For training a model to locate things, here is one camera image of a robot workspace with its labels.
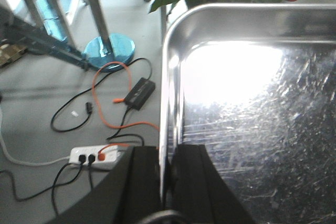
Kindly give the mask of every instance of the power strip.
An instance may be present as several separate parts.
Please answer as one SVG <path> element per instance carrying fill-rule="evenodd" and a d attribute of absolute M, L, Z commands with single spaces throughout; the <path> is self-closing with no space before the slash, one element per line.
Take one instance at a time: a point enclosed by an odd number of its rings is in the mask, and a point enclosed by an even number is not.
<path fill-rule="evenodd" d="M 69 163 L 80 164 L 79 156 L 85 155 L 86 161 L 83 163 L 84 165 L 88 165 L 88 157 L 89 155 L 94 155 L 96 160 L 92 163 L 92 167 L 96 168 L 111 168 L 114 163 L 117 161 L 120 152 L 118 151 L 117 145 L 109 146 L 108 148 L 104 149 L 105 153 L 105 160 L 100 161 L 98 160 L 98 152 L 105 147 L 106 145 L 94 145 L 94 146 L 84 146 L 84 147 L 75 147 L 70 152 L 70 159 Z"/>

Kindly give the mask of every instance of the white cable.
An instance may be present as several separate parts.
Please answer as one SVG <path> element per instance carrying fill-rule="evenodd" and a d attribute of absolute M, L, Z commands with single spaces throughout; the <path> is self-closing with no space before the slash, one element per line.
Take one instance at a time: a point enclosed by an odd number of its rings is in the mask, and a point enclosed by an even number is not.
<path fill-rule="evenodd" d="M 1 125 L 2 125 L 2 109 L 0 107 L 0 145 L 2 147 L 2 150 L 4 152 L 4 155 L 5 157 L 12 163 L 14 164 L 17 164 L 17 165 L 26 165 L 26 166 L 45 166 L 45 165 L 52 165 L 54 163 L 57 163 L 61 160 L 68 160 L 70 159 L 70 156 L 67 156 L 67 157 L 61 157 L 59 159 L 56 159 L 56 160 L 53 160 L 53 161 L 49 161 L 49 162 L 43 162 L 43 163 L 31 163 L 31 162 L 26 162 L 26 161 L 20 161 L 20 160 L 17 160 L 15 158 L 13 158 L 7 148 L 6 148 L 6 144 L 5 144 L 5 141 L 2 137 L 2 134 L 1 134 Z"/>

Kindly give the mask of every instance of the metal tray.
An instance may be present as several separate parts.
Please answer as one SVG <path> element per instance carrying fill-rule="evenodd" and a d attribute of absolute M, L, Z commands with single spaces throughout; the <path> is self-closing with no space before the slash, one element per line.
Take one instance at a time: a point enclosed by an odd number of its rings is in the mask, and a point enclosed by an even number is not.
<path fill-rule="evenodd" d="M 333 5 L 182 15 L 163 47 L 161 178 L 177 144 L 204 144 L 258 223 L 336 223 L 335 63 Z"/>

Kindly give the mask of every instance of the power cord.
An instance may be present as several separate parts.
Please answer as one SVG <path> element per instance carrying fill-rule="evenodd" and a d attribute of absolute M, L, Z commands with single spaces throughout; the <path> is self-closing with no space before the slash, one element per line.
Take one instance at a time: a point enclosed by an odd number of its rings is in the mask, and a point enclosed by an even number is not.
<path fill-rule="evenodd" d="M 11 179 L 10 182 L 12 183 L 13 196 L 14 196 L 15 201 L 17 201 L 17 202 L 23 202 L 23 201 L 27 201 L 27 200 L 36 198 L 37 196 L 39 196 L 39 195 L 41 195 L 41 194 L 43 194 L 43 193 L 45 193 L 45 192 L 47 192 L 47 191 L 49 191 L 49 190 L 51 190 L 53 188 L 52 186 L 49 186 L 46 189 L 44 189 L 42 191 L 39 191 L 38 193 L 35 193 L 35 194 L 33 194 L 33 195 L 29 196 L 29 197 L 20 198 L 19 196 L 17 196 L 14 174 L 11 171 L 9 171 L 9 170 L 0 170 L 0 174 L 1 173 L 8 175 L 9 178 Z M 80 173 L 80 171 L 76 174 L 76 176 L 73 179 L 71 179 L 68 182 L 56 184 L 55 188 L 71 184 L 72 182 L 74 182 L 78 178 L 79 173 Z"/>
<path fill-rule="evenodd" d="M 88 158 L 88 170 L 89 170 L 89 182 L 90 182 L 90 189 L 93 190 L 93 180 L 92 180 L 92 163 L 96 161 L 96 156 L 90 154 Z"/>
<path fill-rule="evenodd" d="M 80 155 L 79 156 L 79 162 L 80 162 L 79 170 L 78 170 L 77 175 L 74 177 L 74 181 L 78 178 L 79 174 L 83 170 L 83 164 L 85 163 L 85 161 L 86 161 L 85 155 Z M 69 165 L 71 165 L 71 163 L 68 163 L 68 164 L 65 164 L 64 166 L 62 166 L 62 168 L 57 173 L 57 175 L 55 177 L 55 180 L 54 180 L 54 183 L 51 187 L 51 204 L 53 205 L 53 209 L 54 209 L 54 212 L 55 212 L 56 216 L 59 215 L 58 209 L 57 209 L 57 206 L 56 206 L 56 200 L 55 200 L 55 189 L 56 189 L 57 180 L 58 180 L 59 176 L 61 175 L 61 173 L 63 172 L 63 170 Z"/>
<path fill-rule="evenodd" d="M 120 127 L 122 127 L 125 123 L 125 118 L 127 116 L 127 114 L 131 111 L 131 107 L 127 107 L 125 113 L 124 113 L 124 116 L 122 117 L 122 120 L 121 120 L 121 123 L 120 123 Z M 145 140 L 142 136 L 138 135 L 138 134 L 122 134 L 122 135 L 118 135 L 121 131 L 121 128 L 119 128 L 112 136 L 106 138 L 107 141 L 109 141 L 110 143 L 138 143 L 138 141 L 118 141 L 118 142 L 115 142 L 115 141 L 112 141 L 112 139 L 114 138 L 119 138 L 119 137 L 125 137 L 125 136 L 135 136 L 137 137 L 138 139 L 140 139 L 140 143 L 141 143 L 141 146 L 144 146 L 145 145 Z"/>
<path fill-rule="evenodd" d="M 130 72 L 128 66 L 126 66 L 124 63 L 119 62 L 119 61 L 112 61 L 112 62 L 109 62 L 109 63 L 105 64 L 104 66 L 102 66 L 102 67 L 96 72 L 95 76 L 93 77 L 93 81 L 92 81 L 92 96 L 93 96 L 93 99 L 94 99 L 94 101 L 95 101 L 95 103 L 96 103 L 96 106 L 97 106 L 97 109 L 98 109 L 98 114 L 99 114 L 100 120 L 103 122 L 103 124 L 105 124 L 107 127 L 112 128 L 112 129 L 124 129 L 124 128 L 132 127 L 132 126 L 136 126 L 136 125 L 140 125 L 140 124 L 146 124 L 146 125 L 149 125 L 149 126 L 155 128 L 156 130 L 159 131 L 159 127 L 158 127 L 157 125 L 155 125 L 154 123 L 151 123 L 151 122 L 140 121 L 140 122 L 130 123 L 130 124 L 127 124 L 127 125 L 124 125 L 124 126 L 116 126 L 116 125 L 113 125 L 113 124 L 109 123 L 109 122 L 105 119 L 105 117 L 104 117 L 104 115 L 103 115 L 103 112 L 102 112 L 101 104 L 100 104 L 100 102 L 99 102 L 99 99 L 98 99 L 98 96 L 97 96 L 97 93 L 96 93 L 96 79 L 97 79 L 99 73 L 100 73 L 102 70 L 104 70 L 106 67 L 108 67 L 108 66 L 110 66 L 110 65 L 113 65 L 113 64 L 119 64 L 120 66 L 122 66 L 122 67 L 127 71 L 128 76 L 129 76 L 129 92 L 131 91 L 131 72 Z M 140 79 L 139 82 L 143 82 L 143 80 L 145 80 L 145 82 L 146 82 L 146 79 L 144 79 L 144 78 Z M 147 98 L 148 98 L 148 97 L 144 96 L 144 97 L 142 97 L 142 100 L 144 101 L 144 100 L 146 100 Z"/>
<path fill-rule="evenodd" d="M 78 126 L 76 126 L 76 127 L 73 127 L 73 128 L 70 128 L 70 129 L 66 129 L 66 130 L 60 130 L 60 129 L 58 129 L 58 128 L 56 128 L 55 126 L 54 126 L 54 122 L 55 122 L 55 118 L 57 117 L 57 115 L 58 115 L 58 113 L 65 107 L 66 105 L 63 105 L 58 111 L 56 111 L 56 113 L 53 115 L 53 117 L 51 118 L 51 122 L 50 122 L 50 127 L 52 128 L 52 130 L 53 131 L 56 131 L 56 132 L 69 132 L 69 131 L 74 131 L 74 130 L 76 130 L 76 129 L 78 129 L 78 128 L 81 128 L 84 124 L 86 124 L 88 121 L 89 121 L 89 119 L 90 119 L 90 117 L 91 117 L 91 115 L 92 115 L 92 102 L 87 102 L 86 104 L 85 104 L 85 106 L 86 106 L 86 113 L 87 113 L 87 117 L 86 117 L 86 119 L 81 123 L 81 124 L 79 124 Z"/>
<path fill-rule="evenodd" d="M 7 147 L 6 147 L 6 143 L 2 137 L 2 134 L 1 134 L 1 124 L 2 124 L 2 109 L 0 107 L 0 145 L 1 145 L 1 148 L 4 152 L 4 155 L 5 157 L 12 163 L 14 164 L 17 164 L 17 165 L 25 165 L 25 166 L 46 166 L 46 165 L 52 165 L 52 164 L 55 164 L 59 161 L 63 161 L 63 160 L 68 160 L 70 159 L 70 156 L 67 156 L 67 157 L 61 157 L 59 159 L 56 159 L 56 160 L 53 160 L 53 161 L 48 161 L 48 162 L 42 162 L 42 163 L 33 163 L 33 162 L 27 162 L 27 161 L 21 161 L 21 160 L 17 160 L 15 158 L 13 158 L 9 151 L 7 150 Z"/>
<path fill-rule="evenodd" d="M 146 62 L 148 63 L 149 68 L 150 68 L 150 74 L 149 74 L 149 76 L 147 77 L 147 80 L 149 80 L 149 79 L 152 77 L 152 72 L 153 72 L 152 64 L 151 64 L 151 62 L 150 62 L 149 59 L 146 59 L 146 58 L 138 58 L 138 59 L 135 59 L 135 60 L 133 60 L 132 62 L 130 62 L 130 63 L 128 64 L 128 66 L 131 66 L 132 64 L 136 63 L 136 62 L 139 61 L 139 60 L 144 60 L 144 61 L 146 61 Z M 115 73 L 115 72 L 111 72 L 111 73 L 106 74 L 106 75 L 105 75 L 99 82 L 97 82 L 97 83 L 94 85 L 94 88 L 97 87 L 99 84 L 101 84 L 101 83 L 102 83 L 108 76 L 110 76 L 111 74 L 113 74 L 113 73 Z M 85 121 L 84 121 L 83 123 L 81 123 L 80 125 L 78 125 L 77 127 L 74 127 L 74 128 L 71 128 L 71 129 L 67 129 L 67 130 L 59 130 L 59 129 L 57 129 L 57 128 L 54 126 L 56 117 L 58 116 L 58 114 L 59 114 L 59 113 L 60 113 L 60 112 L 61 112 L 67 105 L 69 105 L 69 104 L 70 104 L 74 99 L 76 99 L 77 97 L 79 97 L 79 96 L 81 96 L 81 95 L 83 95 L 83 94 L 85 94 L 85 93 L 87 93 L 87 92 L 89 92 L 89 91 L 91 91 L 91 90 L 92 90 L 92 87 L 89 88 L 89 89 L 87 89 L 87 90 L 85 90 L 85 91 L 83 91 L 83 92 L 80 92 L 80 93 L 76 94 L 74 97 L 72 97 L 69 101 L 67 101 L 63 106 L 61 106 L 61 107 L 56 111 L 56 113 L 52 116 L 51 121 L 50 121 L 50 127 L 51 127 L 51 129 L 52 129 L 53 131 L 56 131 L 56 132 L 69 132 L 69 131 L 73 131 L 73 130 L 76 130 L 76 129 L 82 127 L 83 125 L 85 125 L 85 124 L 89 121 L 89 119 L 90 119 L 90 115 L 91 115 L 91 114 L 88 113 L 88 117 L 85 119 Z"/>

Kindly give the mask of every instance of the blue base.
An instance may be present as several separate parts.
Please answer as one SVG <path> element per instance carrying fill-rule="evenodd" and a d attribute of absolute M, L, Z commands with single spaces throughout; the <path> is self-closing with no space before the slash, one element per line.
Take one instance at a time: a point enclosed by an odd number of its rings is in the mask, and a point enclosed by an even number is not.
<path fill-rule="evenodd" d="M 123 34 L 111 34 L 110 40 L 113 46 L 111 54 L 106 52 L 100 37 L 94 38 L 86 46 L 84 54 L 88 56 L 89 64 L 95 69 L 100 69 L 112 61 L 119 61 L 126 65 L 131 62 L 135 50 L 133 40 Z M 122 66 L 114 64 L 104 68 L 102 72 L 114 72 L 122 68 Z"/>
<path fill-rule="evenodd" d="M 69 12 L 71 0 L 59 0 L 61 8 L 65 14 Z M 55 39 L 67 43 L 67 36 L 59 22 L 56 12 L 51 8 L 47 0 L 37 0 L 36 7 L 41 14 L 44 21 L 47 34 L 53 36 Z"/>

